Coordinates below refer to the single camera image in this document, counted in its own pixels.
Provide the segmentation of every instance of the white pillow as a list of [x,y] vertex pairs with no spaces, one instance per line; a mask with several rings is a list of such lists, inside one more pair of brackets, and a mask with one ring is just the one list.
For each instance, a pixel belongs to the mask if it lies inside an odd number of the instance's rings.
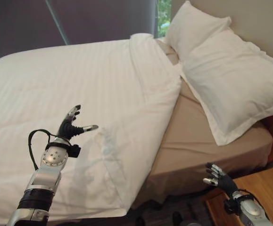
[[273,58],[232,31],[195,48],[183,63],[215,141],[226,145],[273,115]]
[[217,18],[193,7],[186,1],[175,17],[165,36],[168,45],[178,53],[181,61],[210,36],[228,28],[231,18]]

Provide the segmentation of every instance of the wooden nightstand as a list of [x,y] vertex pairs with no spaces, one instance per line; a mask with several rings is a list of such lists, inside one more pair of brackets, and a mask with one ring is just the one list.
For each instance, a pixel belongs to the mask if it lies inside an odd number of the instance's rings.
[[[238,188],[246,189],[256,196],[273,223],[273,168],[237,178],[234,181]],[[225,212],[223,201],[226,198],[226,194],[218,188],[204,197],[215,225],[244,226],[238,216],[228,215]]]

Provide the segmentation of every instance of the silver metal arm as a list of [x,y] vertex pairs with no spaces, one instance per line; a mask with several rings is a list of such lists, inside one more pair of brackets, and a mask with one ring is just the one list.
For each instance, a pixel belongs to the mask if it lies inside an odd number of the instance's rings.
[[[243,194],[239,191],[233,193],[233,199],[242,197]],[[265,211],[258,203],[251,199],[240,202],[240,220],[246,226],[273,226],[267,219]]]
[[[54,142],[67,144],[58,137],[55,138]],[[26,191],[33,191],[35,189],[37,189],[37,191],[39,191],[39,189],[47,190],[48,194],[51,194],[52,200],[61,180],[61,170],[65,167],[67,159],[68,153],[64,148],[53,146],[45,150],[41,156],[41,165],[39,169],[33,173],[25,193]],[[12,214],[7,226],[19,225],[20,221],[38,221],[39,225],[46,225],[48,217],[48,210],[19,208]]]
[[31,151],[31,139],[34,130],[29,136],[29,148],[31,158],[34,163],[35,172],[33,173],[24,195],[19,202],[15,212],[8,221],[7,226],[46,226],[49,218],[49,209],[53,197],[57,191],[61,180],[61,171],[65,167],[68,157],[77,158],[80,152],[78,145],[71,145],[69,140],[76,135],[97,129],[97,125],[86,127],[75,127],[72,122],[80,113],[81,106],[73,107],[62,121],[57,137],[49,143],[41,156],[40,167],[34,162]]
[[245,226],[273,226],[267,219],[264,209],[240,192],[235,182],[220,167],[208,163],[207,172],[210,174],[210,177],[204,178],[203,182],[224,190],[233,200],[233,203],[239,205],[239,211],[233,212],[239,214],[240,220]]

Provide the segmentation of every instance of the white comforter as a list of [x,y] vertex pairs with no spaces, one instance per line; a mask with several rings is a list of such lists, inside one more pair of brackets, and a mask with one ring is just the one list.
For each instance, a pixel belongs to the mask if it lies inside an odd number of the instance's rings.
[[[125,215],[150,172],[179,91],[179,74],[149,34],[1,58],[0,224],[33,173],[28,134],[55,133],[77,104],[75,124],[99,129],[71,140],[82,150],[62,171],[50,220]],[[46,142],[46,135],[34,136],[36,160]]]

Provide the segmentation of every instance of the beige fitted sheet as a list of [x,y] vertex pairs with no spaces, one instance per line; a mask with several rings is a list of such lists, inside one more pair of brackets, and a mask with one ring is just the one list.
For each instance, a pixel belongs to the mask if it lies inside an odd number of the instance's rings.
[[[178,63],[175,51],[157,42],[171,62]],[[217,146],[199,101],[182,80],[182,88],[151,173],[132,207],[148,200],[162,203],[168,195],[207,188],[202,182],[207,176],[207,162],[216,162],[228,173],[248,174],[266,165],[272,143],[272,136],[258,122],[234,142]]]

